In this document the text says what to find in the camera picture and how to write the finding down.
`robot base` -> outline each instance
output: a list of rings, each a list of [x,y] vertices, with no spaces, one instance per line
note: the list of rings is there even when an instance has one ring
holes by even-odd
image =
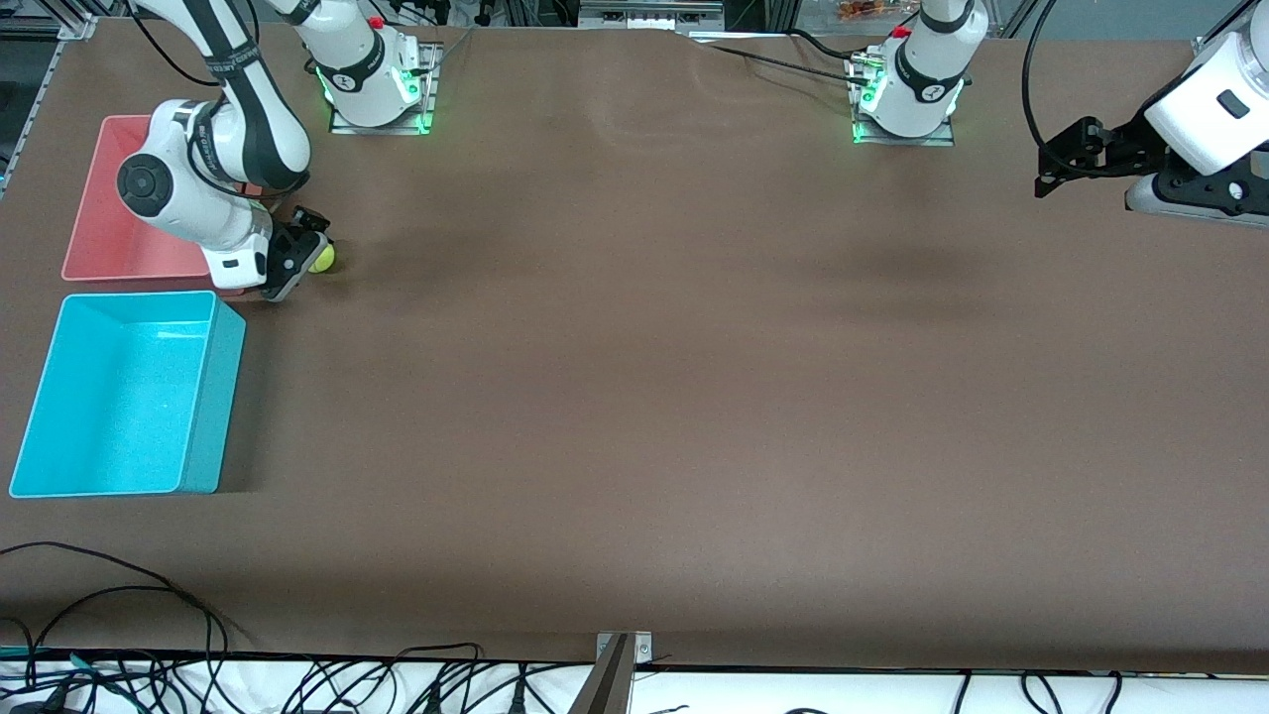
[[[418,43],[418,53],[411,52],[414,56],[406,57],[406,71],[412,70],[421,74],[404,82],[404,86],[407,91],[418,90],[420,99],[397,117],[396,120],[377,127],[363,127],[349,122],[332,108],[330,114],[330,132],[367,136],[419,136],[431,133],[431,115],[437,109],[437,90],[440,85],[439,65],[443,47],[444,44],[439,42],[420,42]]]
[[[886,143],[891,146],[956,146],[956,140],[952,134],[952,119],[945,118],[939,128],[934,129],[931,133],[920,137],[907,137],[893,134],[881,127],[876,119],[873,119],[867,112],[860,108],[864,100],[864,94],[871,91],[878,80],[877,77],[877,62],[876,60],[869,61],[874,57],[874,52],[879,47],[873,46],[868,48],[867,53],[857,53],[855,57],[843,61],[846,68],[846,76],[862,76],[867,79],[868,85],[850,85],[850,122],[851,132],[855,143]]]

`plug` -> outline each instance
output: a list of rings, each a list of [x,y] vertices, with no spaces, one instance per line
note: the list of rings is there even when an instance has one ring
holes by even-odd
[[[440,677],[428,685],[428,705],[423,708],[423,714],[440,714]]]
[[[506,714],[527,714],[524,709],[524,675],[520,673],[520,678],[515,680],[515,694],[511,695],[511,706],[506,710]]]

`wire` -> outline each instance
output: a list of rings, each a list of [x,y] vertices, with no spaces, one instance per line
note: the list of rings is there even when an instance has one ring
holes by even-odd
[[[569,11],[569,6],[563,4],[563,0],[551,0],[551,4],[556,6],[556,15],[560,22],[569,27],[577,27],[577,20],[572,18],[572,13]]]
[[[260,15],[255,11],[255,0],[246,0],[246,10],[251,13],[251,34],[255,36],[256,44],[260,43]]]
[[[88,595],[85,597],[81,597],[80,600],[77,600],[77,601],[72,602],[71,605],[69,605],[67,607],[62,609],[62,611],[58,613],[43,628],[43,630],[41,630],[41,635],[38,638],[36,638],[36,642],[34,642],[34,644],[37,647],[44,640],[44,638],[48,635],[48,633],[52,630],[52,628],[62,618],[65,618],[71,611],[74,611],[76,607],[84,605],[85,602],[88,602],[88,601],[90,601],[93,599],[96,599],[96,597],[100,597],[100,596],[104,596],[104,595],[108,595],[108,594],[113,594],[113,592],[124,592],[124,591],[152,592],[152,591],[160,591],[160,590],[162,590],[162,591],[173,594],[181,602],[185,602],[190,607],[194,607],[198,611],[201,611],[203,614],[204,621],[207,623],[207,630],[206,630],[206,638],[204,638],[206,647],[204,647],[204,659],[203,659],[203,662],[206,662],[206,665],[207,665],[207,672],[208,672],[209,681],[208,681],[207,691],[203,692],[202,700],[199,701],[199,713],[202,714],[202,713],[207,711],[207,701],[211,699],[212,691],[214,690],[214,691],[220,692],[221,696],[225,698],[226,701],[228,701],[230,705],[233,706],[233,709],[236,711],[239,711],[240,714],[246,714],[240,708],[237,708],[232,703],[232,700],[228,699],[228,696],[226,696],[225,690],[220,686],[220,682],[217,681],[217,677],[220,676],[221,668],[225,665],[225,657],[228,654],[228,632],[226,630],[225,621],[221,619],[221,616],[217,615],[216,611],[212,610],[209,606],[207,606],[202,600],[199,600],[198,597],[195,597],[189,591],[187,591],[187,590],[176,586],[176,583],[174,583],[171,580],[166,578],[165,576],[161,576],[161,574],[156,573],[155,571],[151,571],[148,568],[142,568],[141,566],[137,566],[135,563],[129,563],[127,561],[123,561],[122,558],[115,558],[114,555],[109,555],[109,554],[102,553],[99,550],[91,550],[91,549],[88,549],[88,548],[80,548],[80,547],[76,547],[76,545],[69,545],[69,544],[60,543],[60,542],[48,542],[48,540],[46,540],[46,542],[32,542],[32,543],[24,543],[24,544],[20,544],[20,545],[14,545],[14,547],[6,548],[4,550],[0,550],[0,557],[11,555],[14,553],[18,553],[18,552],[22,552],[22,550],[27,550],[27,549],[32,549],[32,548],[53,548],[53,549],[57,549],[57,550],[65,550],[65,552],[70,552],[70,553],[75,553],[75,554],[86,555],[86,557],[90,557],[90,558],[96,558],[96,559],[100,559],[100,561],[105,561],[108,563],[113,563],[115,566],[119,566],[119,567],[126,568],[128,571],[132,571],[135,573],[138,573],[138,574],[142,574],[142,576],[145,576],[147,578],[151,578],[151,580],[159,582],[162,586],[161,588],[155,587],[155,586],[121,586],[121,587],[114,587],[114,588],[103,588],[103,590],[95,591],[95,592],[93,592],[93,594],[90,594],[90,595]],[[213,638],[213,633],[216,633],[216,632],[218,632],[220,638],[221,638],[221,648],[220,648],[220,654],[221,656],[213,663],[212,643],[213,643],[213,639],[214,639]],[[174,675],[174,676],[176,677],[178,681],[180,681],[179,675]],[[95,687],[99,686],[100,682],[98,681],[96,677],[94,677],[94,680],[91,681],[91,684],[93,684],[94,691],[95,691]]]
[[[141,16],[137,15],[136,10],[132,9],[131,0],[128,3],[124,3],[123,6],[127,9],[128,16],[132,18],[132,22],[137,24],[137,29],[141,30],[141,34],[146,36],[146,39],[150,41],[150,46],[155,48],[155,52],[159,52],[159,56],[162,57],[165,62],[168,62],[169,67],[176,70],[176,74],[199,86],[220,86],[220,82],[208,81],[206,79],[198,79],[197,76],[183,70],[180,65],[178,65],[176,61],[173,60],[171,56],[164,51],[164,48],[159,44],[159,41],[155,39],[155,36],[150,34],[150,29],[146,28],[145,23],[141,22]]]
[[[839,52],[838,49],[834,49],[827,44],[820,42],[820,39],[813,34],[811,34],[810,32],[798,28],[787,30],[784,34],[788,34],[789,37],[801,37],[802,39],[810,42],[811,47],[819,49],[821,55],[827,55],[829,57],[834,57],[838,60],[849,60],[850,56],[854,55],[855,52],[863,52],[864,49],[867,49],[867,47],[860,47],[859,49],[851,49],[850,52]]]
[[[453,55],[454,52],[457,52],[458,48],[462,47],[464,42],[467,42],[467,38],[470,38],[473,32],[476,32],[476,25],[472,25],[472,27],[467,28],[467,30],[463,32],[462,37],[458,38],[458,42],[454,42],[453,47],[450,47],[448,51],[442,51],[440,58],[437,60],[435,63],[433,63],[430,67],[426,67],[426,68],[415,70],[418,72],[416,76],[428,75],[428,74],[431,74],[431,72],[439,70],[440,65],[444,65],[445,60],[448,60],[450,55]]]
[[[865,80],[864,77],[846,76],[846,75],[839,75],[839,74],[834,74],[834,72],[826,72],[824,70],[816,70],[813,67],[805,67],[802,65],[794,65],[793,62],[786,62],[784,60],[775,60],[775,58],[772,58],[772,57],[764,57],[761,55],[754,55],[753,52],[745,52],[744,49],[732,49],[731,47],[720,47],[717,44],[711,44],[709,47],[712,47],[712,48],[714,48],[714,49],[717,49],[720,52],[726,52],[728,55],[736,55],[739,57],[746,57],[749,60],[758,60],[759,62],[766,62],[769,65],[775,65],[778,67],[787,67],[787,68],[796,70],[796,71],[799,71],[799,72],[806,72],[808,75],[825,76],[825,77],[829,77],[829,79],[835,79],[838,81],[844,81],[846,84],[867,84],[868,82],[868,80]]]
[[[1044,22],[1048,19],[1048,14],[1053,11],[1053,6],[1057,5],[1057,0],[1048,0],[1044,4],[1044,9],[1041,10],[1039,16],[1036,18],[1036,27],[1032,28],[1032,37],[1027,42],[1027,53],[1023,55],[1023,117],[1027,119],[1027,131],[1030,132],[1032,140],[1036,146],[1039,147],[1041,152],[1049,161],[1060,165],[1063,170],[1071,171],[1074,174],[1080,174],[1091,178],[1123,178],[1136,174],[1134,169],[1119,169],[1119,170],[1107,170],[1107,169],[1086,169],[1084,166],[1074,166],[1067,160],[1057,155],[1056,151],[1049,148],[1044,137],[1039,133],[1039,127],[1036,124],[1036,112],[1032,109],[1030,103],[1030,67],[1032,58],[1036,55],[1036,44],[1039,41],[1039,32],[1044,28]]]
[[[22,630],[22,639],[27,643],[27,685],[36,684],[36,640],[30,638],[30,628],[16,618],[0,618],[0,621],[15,625]]]
[[[401,5],[401,9],[402,10],[410,10],[411,13],[414,13],[415,18],[418,18],[418,19],[420,19],[420,20],[423,20],[423,22],[425,22],[425,23],[428,23],[428,24],[430,24],[433,27],[437,25],[437,20],[429,18],[428,15],[424,14],[423,10],[420,10],[420,9],[418,9],[418,8],[412,6],[412,5]],[[400,11],[397,13],[397,16],[398,18],[401,16]]]
[[[529,684],[528,676],[524,677],[524,690],[529,692],[529,696],[538,700],[538,704],[542,705],[542,709],[544,709],[547,714],[556,714],[555,709],[552,709],[551,705],[547,704],[547,700],[542,699],[542,695],[538,694],[538,690],[533,689],[533,685]]]
[[[388,16],[386,14],[383,14],[383,9],[379,8],[378,3],[376,3],[374,0],[371,0],[371,8],[374,8],[374,11],[378,13],[381,18],[383,18],[385,23],[387,23],[390,25],[391,24],[401,24],[401,23],[388,22]]]
[[[1023,675],[1018,678],[1018,684],[1019,684],[1019,686],[1023,687],[1023,696],[1027,698],[1027,703],[1032,705],[1032,709],[1034,709],[1039,714],[1049,714],[1048,709],[1044,709],[1043,706],[1041,706],[1039,703],[1036,701],[1034,698],[1032,698],[1030,689],[1027,687],[1027,680],[1029,677],[1036,677],[1037,680],[1039,680],[1039,684],[1044,685],[1044,691],[1048,692],[1048,698],[1053,701],[1053,710],[1055,710],[1055,713],[1056,714],[1062,714],[1062,703],[1057,700],[1057,694],[1053,692],[1053,687],[1051,687],[1048,685],[1048,680],[1044,678],[1044,675],[1036,675],[1036,673],[1032,673],[1032,672],[1023,672]]]
[[[964,678],[961,680],[961,689],[956,692],[956,701],[952,704],[952,714],[961,714],[961,708],[964,706],[964,695],[970,691],[971,677],[973,677],[973,672],[966,670]]]
[[[1101,714],[1112,714],[1112,711],[1114,711],[1114,705],[1119,703],[1119,692],[1123,691],[1123,675],[1119,672],[1110,672],[1110,676],[1114,677],[1114,689],[1110,690],[1110,699],[1107,700],[1105,709],[1101,710]]]
[[[584,667],[584,665],[563,663],[563,665],[547,665],[546,667],[538,667],[537,670],[533,670],[530,672],[525,672],[524,673],[525,682],[528,681],[528,677],[532,677],[533,675],[541,675],[542,672],[549,672],[551,670],[560,670],[562,667]],[[514,685],[518,681],[520,681],[520,675],[516,675],[516,676],[511,677],[510,680],[506,680],[505,682],[503,682],[503,684],[495,686],[494,689],[486,691],[482,696],[480,696],[475,701],[472,701],[471,706],[467,706],[464,704],[463,708],[458,710],[458,714],[471,714],[486,699],[494,696],[495,694],[497,694],[503,689],[509,687],[509,686]]]
[[[529,0],[519,0],[519,1],[520,5],[524,8],[524,14],[533,19],[533,22],[529,23],[529,27],[532,25],[542,27],[542,18],[539,18],[538,14],[533,10],[533,5],[529,4]]]

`metal mounting plate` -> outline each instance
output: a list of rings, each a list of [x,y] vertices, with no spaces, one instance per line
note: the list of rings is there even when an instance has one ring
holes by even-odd
[[[595,638],[595,659],[604,653],[608,640],[622,633],[604,632]],[[652,661],[652,633],[634,633],[634,663],[646,665]]]
[[[443,43],[419,43],[418,63],[407,68],[431,67],[431,70],[419,75],[419,101],[406,109],[396,120],[378,127],[362,127],[350,123],[339,112],[332,109],[330,114],[330,132],[359,136],[419,136],[431,133],[433,113],[437,110],[437,90],[440,86],[440,58],[443,56]]]

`black cable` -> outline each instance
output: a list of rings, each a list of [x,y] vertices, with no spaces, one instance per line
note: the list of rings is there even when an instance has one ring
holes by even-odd
[[[343,662],[340,665],[336,665],[336,666],[331,667],[331,670],[326,670],[325,665],[321,665],[320,662],[315,661],[312,663],[312,667],[310,667],[308,673],[306,673],[299,680],[299,685],[294,689],[294,691],[291,692],[291,696],[288,696],[287,700],[282,704],[280,714],[287,714],[287,710],[291,706],[292,699],[294,699],[294,701],[296,701],[293,713],[294,714],[299,714],[301,711],[303,711],[303,709],[305,709],[305,701],[307,701],[310,696],[317,694],[317,691],[322,687],[322,685],[330,685],[331,692],[338,699],[339,698],[339,690],[335,689],[335,682],[334,682],[335,675],[346,672],[348,670],[352,670],[357,665],[358,665],[357,661]],[[319,672],[321,672],[321,675],[322,675],[321,678],[316,678]],[[313,689],[311,691],[308,691],[308,692],[305,692],[305,687],[308,684],[311,684],[311,682],[313,684]]]
[[[538,700],[538,704],[542,705],[542,709],[544,709],[547,714],[556,714],[556,710],[552,709],[549,704],[547,704],[547,700],[542,699],[542,695],[538,694],[538,690],[533,689],[533,685],[529,682],[528,677],[524,677],[524,689],[529,692],[529,696]]]
[[[1053,701],[1053,709],[1055,709],[1053,714],[1062,714],[1062,703],[1057,700],[1057,694],[1053,692],[1053,687],[1048,685],[1048,680],[1044,678],[1044,675],[1023,672],[1022,676],[1018,677],[1018,684],[1019,686],[1023,687],[1023,696],[1027,698],[1027,703],[1032,705],[1032,709],[1038,711],[1038,714],[1049,714],[1048,709],[1041,706],[1039,703],[1036,701],[1036,699],[1030,695],[1030,689],[1028,689],[1027,686],[1027,680],[1030,677],[1036,677],[1037,680],[1039,680],[1039,684],[1044,685],[1044,691],[1048,692],[1048,698]]]
[[[164,51],[164,48],[159,44],[159,41],[155,39],[155,36],[150,34],[150,29],[146,28],[145,23],[141,22],[141,16],[137,15],[136,11],[133,11],[132,3],[131,1],[124,3],[123,6],[127,9],[128,16],[132,18],[132,22],[137,24],[137,29],[141,30],[141,34],[146,36],[146,39],[150,41],[150,46],[155,48],[155,52],[159,52],[159,56],[162,57],[165,62],[168,62],[169,67],[176,70],[176,74],[201,86],[220,86],[220,82],[217,81],[198,79],[197,76],[183,70],[180,65],[178,65],[176,61],[173,60],[166,51]]]
[[[966,670],[964,678],[961,680],[961,689],[956,692],[956,701],[952,704],[952,714],[961,714],[961,708],[964,706],[964,695],[970,691],[971,677],[973,677],[973,672]]]
[[[428,23],[428,24],[430,24],[433,27],[437,27],[437,20],[434,20],[434,19],[429,18],[428,15],[425,15],[423,13],[423,10],[420,10],[420,9],[418,9],[418,8],[412,6],[412,5],[401,5],[401,9],[402,10],[410,10],[411,13],[414,13],[414,16],[416,16],[418,19],[420,19],[420,20],[423,20],[423,22],[425,22],[425,23]]]
[[[1048,14],[1053,11],[1053,6],[1057,5],[1057,0],[1048,0],[1044,8],[1039,11],[1039,16],[1036,18],[1036,27],[1032,28],[1032,37],[1027,42],[1027,53],[1023,55],[1023,117],[1027,119],[1027,131],[1030,132],[1032,140],[1036,146],[1044,153],[1044,157],[1049,161],[1063,167],[1063,170],[1071,171],[1074,174],[1080,174],[1091,178],[1123,178],[1134,175],[1136,169],[1119,169],[1119,170],[1107,170],[1107,169],[1086,169],[1082,166],[1072,166],[1068,161],[1057,155],[1056,151],[1049,148],[1044,137],[1039,133],[1039,127],[1036,124],[1036,112],[1032,109],[1030,103],[1030,66],[1032,57],[1036,55],[1036,44],[1039,41],[1039,32],[1044,27],[1044,22],[1048,20]]]
[[[563,0],[551,0],[551,4],[556,8],[556,16],[560,18],[560,24],[577,27],[577,20],[574,19],[572,13],[569,11],[569,6],[563,4]]]
[[[388,16],[383,14],[383,9],[379,8],[378,3],[376,3],[374,0],[371,0],[371,8],[374,8],[374,11],[378,13],[381,18],[383,18],[385,23],[387,23],[390,25],[401,24],[401,23],[395,23],[395,22],[388,20]]]
[[[69,545],[69,544],[60,543],[60,542],[47,542],[46,540],[46,542],[32,542],[32,543],[24,543],[24,544],[14,545],[14,547],[6,548],[4,550],[0,550],[0,557],[11,555],[14,553],[18,553],[18,552],[22,552],[22,550],[27,550],[27,549],[32,549],[32,548],[53,548],[53,549],[57,549],[57,550],[65,550],[65,552],[69,552],[69,553],[75,553],[75,554],[79,554],[79,555],[88,555],[88,557],[91,557],[91,558],[105,561],[108,563],[113,563],[113,564],[119,566],[122,568],[127,568],[128,571],[132,571],[135,573],[146,576],[147,578],[157,581],[159,583],[161,583],[164,586],[162,588],[155,588],[154,586],[122,586],[122,587],[115,587],[115,588],[103,588],[100,591],[90,594],[90,595],[88,595],[88,596],[85,596],[85,597],[82,597],[82,599],[72,602],[70,606],[65,607],[61,613],[58,613],[53,618],[53,620],[49,621],[49,624],[46,625],[44,629],[41,632],[41,637],[36,638],[36,646],[37,647],[43,642],[44,637],[47,637],[48,632],[52,629],[53,625],[57,624],[57,621],[61,620],[61,618],[65,618],[75,607],[79,607],[80,605],[82,605],[82,604],[85,604],[85,602],[88,602],[88,601],[90,601],[90,600],[93,600],[95,597],[100,597],[103,595],[108,595],[108,594],[112,594],[112,592],[123,592],[123,591],[143,591],[145,592],[145,591],[165,590],[165,591],[173,594],[174,596],[176,596],[181,602],[185,602],[190,607],[194,607],[195,610],[201,611],[203,614],[204,621],[207,623],[207,630],[206,630],[206,638],[204,638],[204,640],[206,640],[204,662],[207,663],[207,672],[208,672],[209,682],[208,682],[208,686],[207,686],[207,691],[202,696],[202,701],[199,701],[199,714],[204,714],[207,711],[207,701],[208,701],[208,699],[211,699],[211,695],[212,695],[213,690],[218,691],[221,694],[221,696],[223,696],[226,699],[226,701],[228,701],[228,704],[236,711],[239,711],[239,714],[246,714],[240,708],[237,708],[237,705],[233,704],[232,700],[228,699],[228,696],[226,696],[225,690],[220,686],[220,682],[217,681],[217,677],[220,676],[221,668],[225,665],[225,656],[227,656],[228,651],[230,651],[228,649],[228,642],[230,642],[228,640],[228,632],[226,630],[225,621],[220,618],[220,615],[217,615],[202,600],[199,600],[198,597],[195,597],[189,591],[187,591],[187,590],[176,586],[176,583],[174,583],[171,580],[166,578],[165,576],[161,576],[161,574],[156,573],[155,571],[151,571],[148,568],[142,568],[141,566],[136,566],[133,563],[123,561],[122,558],[115,558],[114,555],[109,555],[109,554],[102,553],[99,550],[93,550],[93,549],[89,549],[89,548],[80,548],[80,547],[76,547],[76,545]],[[218,630],[220,637],[221,637],[221,648],[220,648],[221,649],[221,657],[213,665],[212,642],[213,642],[213,632],[216,632],[216,630]]]
[[[855,52],[863,52],[864,49],[867,49],[867,47],[862,47],[859,49],[851,49],[849,52],[840,52],[840,51],[834,49],[834,48],[829,47],[827,44],[820,42],[820,39],[817,37],[815,37],[813,34],[811,34],[810,32],[807,32],[805,29],[798,29],[798,28],[793,28],[791,30],[787,30],[784,34],[788,34],[789,37],[801,37],[802,39],[810,42],[811,47],[815,47],[816,49],[819,49],[821,55],[827,55],[829,57],[834,57],[834,58],[838,58],[838,60],[849,60],[850,56],[854,55]]]
[[[246,10],[251,13],[251,34],[255,36],[255,43],[260,43],[260,15],[255,11],[255,0],[246,0]]]
[[[431,646],[421,646],[421,647],[407,647],[407,648],[402,649],[401,652],[396,653],[393,657],[388,658],[387,661],[379,662],[376,667],[372,667],[367,672],[362,673],[360,677],[358,677],[357,680],[353,680],[353,684],[348,685],[343,691],[336,691],[334,701],[326,709],[322,710],[322,714],[331,714],[331,710],[334,709],[334,706],[336,704],[348,704],[348,705],[353,706],[354,709],[357,709],[357,706],[360,706],[362,704],[365,704],[369,700],[369,698],[374,696],[374,692],[378,691],[379,686],[383,685],[383,681],[386,678],[388,678],[390,675],[392,677],[392,686],[393,686],[392,703],[395,705],[396,704],[396,673],[392,671],[392,668],[396,667],[396,665],[402,658],[405,658],[405,657],[407,657],[407,656],[410,656],[410,654],[412,654],[415,652],[443,652],[443,651],[447,651],[447,649],[463,649],[463,648],[471,648],[472,649],[472,659],[473,661],[477,659],[477,658],[480,658],[485,653],[485,649],[480,644],[477,644],[475,642],[459,642],[459,643],[453,643],[453,644],[431,644]],[[372,676],[374,676],[376,673],[378,673],[381,670],[383,671],[383,673],[379,675],[379,678],[371,687],[371,691],[364,698],[362,698],[362,701],[359,704],[352,704],[352,703],[349,703],[345,699],[353,691],[353,689],[355,689],[358,685],[360,685],[365,680],[368,680]],[[391,711],[391,709],[392,709],[392,706],[388,706],[388,711]]]
[[[745,13],[747,13],[756,4],[758,4],[758,0],[749,0],[749,5],[745,5],[745,9],[741,10],[739,15],[736,15],[736,20],[733,23],[731,23],[730,25],[726,27],[726,30],[731,32],[731,30],[736,29],[737,27],[740,27],[740,23],[745,19]]]
[[[584,667],[584,665],[572,665],[572,663],[563,663],[563,665],[547,665],[547,666],[544,666],[544,667],[538,667],[537,670],[533,670],[533,671],[529,671],[529,672],[525,672],[525,675],[524,675],[524,676],[525,676],[525,677],[532,677],[533,675],[541,675],[542,672],[549,672],[551,670],[560,670],[560,668],[562,668],[562,667]],[[478,698],[477,698],[477,699],[476,699],[475,701],[472,701],[472,703],[471,703],[471,706],[466,706],[466,705],[464,705],[464,706],[463,706],[462,709],[459,709],[459,710],[458,710],[458,714],[471,714],[471,713],[472,713],[472,711],[473,711],[473,710],[475,710],[475,709],[476,709],[477,706],[480,706],[480,705],[481,705],[481,704],[482,704],[482,703],[483,703],[483,701],[485,701],[486,699],[489,699],[489,698],[494,696],[495,694],[497,694],[499,691],[501,691],[501,690],[504,690],[504,689],[506,689],[506,687],[509,687],[509,686],[514,685],[514,684],[515,684],[516,681],[519,681],[519,680],[520,680],[520,676],[519,676],[519,675],[516,675],[516,676],[511,677],[510,680],[506,680],[505,682],[503,682],[503,684],[500,684],[500,685],[495,686],[494,689],[491,689],[491,690],[486,691],[486,692],[485,692],[485,694],[483,694],[482,696],[478,696]]]
[[[22,639],[27,643],[27,684],[36,684],[36,640],[30,638],[30,628],[16,618],[0,618],[0,621],[16,625],[22,630]]]
[[[495,667],[497,667],[497,663],[496,662],[491,662],[491,663],[485,665],[483,667],[477,668],[476,667],[476,661],[471,661],[467,665],[467,675],[463,676],[462,678],[458,678],[456,676],[454,680],[457,680],[457,681],[454,681],[454,686],[449,687],[444,694],[442,694],[440,699],[438,701],[442,701],[442,703],[445,701],[456,691],[458,691],[458,687],[462,687],[462,690],[463,690],[463,701],[462,701],[462,705],[459,705],[458,710],[459,711],[466,711],[467,710],[467,700],[471,698],[472,682],[476,680],[476,676],[477,675],[483,675],[485,672],[487,672],[487,671],[490,671],[490,670],[492,670]]]
[[[799,71],[799,72],[806,72],[808,75],[825,76],[825,77],[829,77],[829,79],[835,79],[835,80],[839,80],[839,81],[844,81],[846,84],[860,84],[860,85],[868,84],[868,80],[865,80],[864,77],[846,76],[846,75],[839,75],[839,74],[834,74],[834,72],[826,72],[824,70],[816,70],[813,67],[805,67],[802,65],[794,65],[793,62],[786,62],[784,60],[775,60],[775,58],[772,58],[772,57],[764,57],[761,55],[754,55],[753,52],[745,52],[744,49],[732,49],[731,47],[720,47],[717,44],[709,44],[709,47],[713,47],[714,49],[717,49],[720,52],[726,52],[728,55],[736,55],[739,57],[746,57],[749,60],[758,60],[759,62],[766,62],[769,65],[775,65],[775,66],[779,66],[779,67],[788,67],[791,70],[796,70],[796,71]]]
[[[1114,705],[1119,703],[1119,692],[1123,691],[1123,675],[1119,672],[1110,672],[1110,676],[1114,677],[1114,689],[1110,690],[1110,699],[1107,700],[1105,709],[1101,710],[1101,714],[1112,714],[1112,711],[1114,711]]]

